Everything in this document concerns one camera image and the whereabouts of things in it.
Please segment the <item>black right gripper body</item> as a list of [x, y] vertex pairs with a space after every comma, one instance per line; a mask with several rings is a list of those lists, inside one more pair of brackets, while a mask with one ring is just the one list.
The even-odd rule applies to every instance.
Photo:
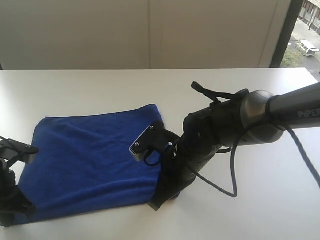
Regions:
[[180, 139], [162, 162], [161, 172], [154, 192], [156, 198], [172, 198], [183, 191], [199, 172], [220, 150], [216, 142], [190, 143]]

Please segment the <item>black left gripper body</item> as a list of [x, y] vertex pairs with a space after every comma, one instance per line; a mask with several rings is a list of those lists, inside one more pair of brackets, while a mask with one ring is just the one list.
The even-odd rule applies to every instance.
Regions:
[[0, 219], [14, 220], [15, 214], [25, 214], [23, 194], [16, 185], [15, 172], [0, 159]]

